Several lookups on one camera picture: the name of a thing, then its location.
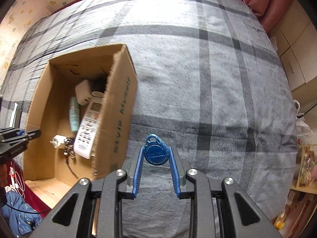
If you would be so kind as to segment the metal keychain with charms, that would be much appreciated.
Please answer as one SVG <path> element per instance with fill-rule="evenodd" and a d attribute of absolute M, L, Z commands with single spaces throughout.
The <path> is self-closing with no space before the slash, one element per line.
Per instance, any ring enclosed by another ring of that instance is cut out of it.
<path fill-rule="evenodd" d="M 75 142 L 75 138 L 73 136 L 66 137 L 64 140 L 63 154 L 64 154 L 65 162 L 67 165 L 69 164 L 69 158 L 72 160 L 75 159 L 74 142 Z"/>

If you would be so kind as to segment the white air conditioner remote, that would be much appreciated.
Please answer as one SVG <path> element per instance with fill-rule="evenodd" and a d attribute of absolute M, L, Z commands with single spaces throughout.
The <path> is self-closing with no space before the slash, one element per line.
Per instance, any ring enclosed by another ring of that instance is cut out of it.
<path fill-rule="evenodd" d="M 92 145 L 99 128 L 102 98 L 92 97 L 82 118 L 74 142 L 74 152 L 86 159 L 91 156 Z"/>

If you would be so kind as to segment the brown cardboard box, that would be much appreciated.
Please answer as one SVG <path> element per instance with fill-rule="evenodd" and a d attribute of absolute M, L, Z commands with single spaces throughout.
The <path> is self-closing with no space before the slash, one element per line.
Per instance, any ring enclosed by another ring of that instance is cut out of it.
<path fill-rule="evenodd" d="M 53 138 L 72 136 L 70 100 L 83 80 L 101 81 L 104 97 L 100 114 L 93 116 L 99 127 L 90 158 L 65 158 L 64 147 L 53 145 Z M 136 93 L 137 74 L 124 44 L 66 53 L 47 62 L 26 122 L 27 131 L 41 131 L 23 159 L 26 186 L 39 198 L 34 208 L 52 208 L 80 178 L 100 179 L 122 166 Z"/>

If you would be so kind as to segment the dark glossy round ball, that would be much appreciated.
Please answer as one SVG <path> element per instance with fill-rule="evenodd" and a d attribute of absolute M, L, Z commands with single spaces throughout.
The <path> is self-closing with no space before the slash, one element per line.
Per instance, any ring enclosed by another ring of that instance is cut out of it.
<path fill-rule="evenodd" d="M 98 77 L 92 81 L 91 95 L 93 97 L 103 98 L 106 90 L 107 78 Z"/>

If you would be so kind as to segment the blue key fob tag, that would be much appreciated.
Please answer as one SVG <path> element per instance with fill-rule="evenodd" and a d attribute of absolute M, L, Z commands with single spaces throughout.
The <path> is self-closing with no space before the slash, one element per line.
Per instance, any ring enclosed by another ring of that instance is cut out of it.
<path fill-rule="evenodd" d="M 147 136 L 143 151 L 146 161 L 151 165 L 163 165 L 170 157 L 169 147 L 156 134 Z"/>

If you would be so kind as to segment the white green smartphone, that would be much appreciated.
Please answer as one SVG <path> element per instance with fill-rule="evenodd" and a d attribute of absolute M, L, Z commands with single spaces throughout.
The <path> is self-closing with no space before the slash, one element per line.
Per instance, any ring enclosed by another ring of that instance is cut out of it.
<path fill-rule="evenodd" d="M 10 122 L 9 122 L 9 127 L 14 127 L 15 125 L 15 120 L 16 120 L 16 115 L 17 115 L 17 108 L 18 108 L 18 103 L 14 103 Z"/>

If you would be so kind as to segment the small white plug charger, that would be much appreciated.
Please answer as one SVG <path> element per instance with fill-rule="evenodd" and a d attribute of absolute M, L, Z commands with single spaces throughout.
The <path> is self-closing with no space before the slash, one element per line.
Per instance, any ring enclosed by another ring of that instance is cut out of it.
<path fill-rule="evenodd" d="M 56 135 L 52 138 L 50 143 L 54 146 L 55 149 L 59 148 L 61 145 L 65 145 L 66 136 Z"/>

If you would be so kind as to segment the light teal cosmetic bottle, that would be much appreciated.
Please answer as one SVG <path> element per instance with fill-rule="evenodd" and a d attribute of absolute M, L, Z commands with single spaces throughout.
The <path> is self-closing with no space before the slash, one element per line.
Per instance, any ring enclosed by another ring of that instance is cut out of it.
<path fill-rule="evenodd" d="M 69 103 L 69 123 L 70 123 L 70 129 L 73 133 L 77 133 L 79 130 L 79 104 L 77 102 L 76 97 L 70 98 Z"/>

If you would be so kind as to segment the large white power adapter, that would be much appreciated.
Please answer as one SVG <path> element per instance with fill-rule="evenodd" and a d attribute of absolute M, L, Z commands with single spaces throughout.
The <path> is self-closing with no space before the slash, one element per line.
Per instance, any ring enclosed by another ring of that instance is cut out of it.
<path fill-rule="evenodd" d="M 91 83 L 88 80 L 83 80 L 75 86 L 76 99 L 79 105 L 84 106 L 90 101 L 91 92 Z"/>

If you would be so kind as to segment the blue cloth garment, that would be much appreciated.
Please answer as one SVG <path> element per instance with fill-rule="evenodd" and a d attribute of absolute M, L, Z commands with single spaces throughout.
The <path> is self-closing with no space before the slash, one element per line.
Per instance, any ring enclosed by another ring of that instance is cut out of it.
<path fill-rule="evenodd" d="M 42 222 L 42 217 L 15 191 L 6 193 L 7 205 L 1 207 L 1 214 L 13 235 L 20 237 L 33 231 Z"/>

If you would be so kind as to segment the wooden shelf with items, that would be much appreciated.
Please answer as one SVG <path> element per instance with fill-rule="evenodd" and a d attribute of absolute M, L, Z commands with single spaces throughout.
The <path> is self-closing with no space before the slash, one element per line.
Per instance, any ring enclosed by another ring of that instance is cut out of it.
<path fill-rule="evenodd" d="M 316 214 L 316 144 L 300 146 L 286 204 L 273 225 L 282 237 L 300 237 Z"/>

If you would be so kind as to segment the grey plaid bed sheet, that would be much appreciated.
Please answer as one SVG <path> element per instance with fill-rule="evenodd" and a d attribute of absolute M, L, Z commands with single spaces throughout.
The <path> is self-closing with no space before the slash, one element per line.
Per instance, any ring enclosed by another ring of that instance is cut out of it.
<path fill-rule="evenodd" d="M 50 59 L 111 44 L 127 46 L 137 74 L 118 169 L 156 134 L 207 177 L 233 178 L 271 221 L 293 178 L 296 109 L 276 51 L 241 0 L 82 0 L 38 21 L 4 79 L 1 127 L 18 103 L 27 131 Z M 122 237 L 190 237 L 191 201 L 177 197 L 169 160 L 144 157 L 136 197 L 121 202 Z"/>

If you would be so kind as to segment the cream cabinet doors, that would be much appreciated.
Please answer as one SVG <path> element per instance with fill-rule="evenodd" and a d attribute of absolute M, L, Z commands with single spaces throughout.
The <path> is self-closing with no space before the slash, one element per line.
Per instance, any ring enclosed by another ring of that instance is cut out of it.
<path fill-rule="evenodd" d="M 316 78 L 316 28 L 297 0 L 269 32 L 291 90 Z"/>

